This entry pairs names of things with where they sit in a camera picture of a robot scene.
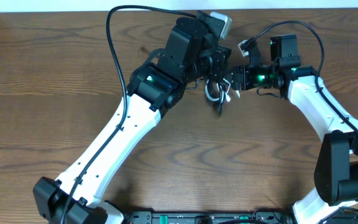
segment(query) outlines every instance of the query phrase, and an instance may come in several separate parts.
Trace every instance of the wooden tabletop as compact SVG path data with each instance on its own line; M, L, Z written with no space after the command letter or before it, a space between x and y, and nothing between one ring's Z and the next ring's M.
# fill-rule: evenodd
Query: wooden tabletop
M232 10L230 67L248 63L237 44L274 22L302 20L326 49L321 73L358 119L358 9ZM56 178L109 121L121 87L106 41L107 12L0 14L0 223L45 223L32 188ZM118 12L112 37L126 80L165 46L177 16ZM271 35L298 35L303 64L318 66L314 36L284 25L260 38L269 63ZM244 211L286 208L313 187L320 140L289 101L241 93L218 118L202 88L183 99L135 147L105 198L122 209Z

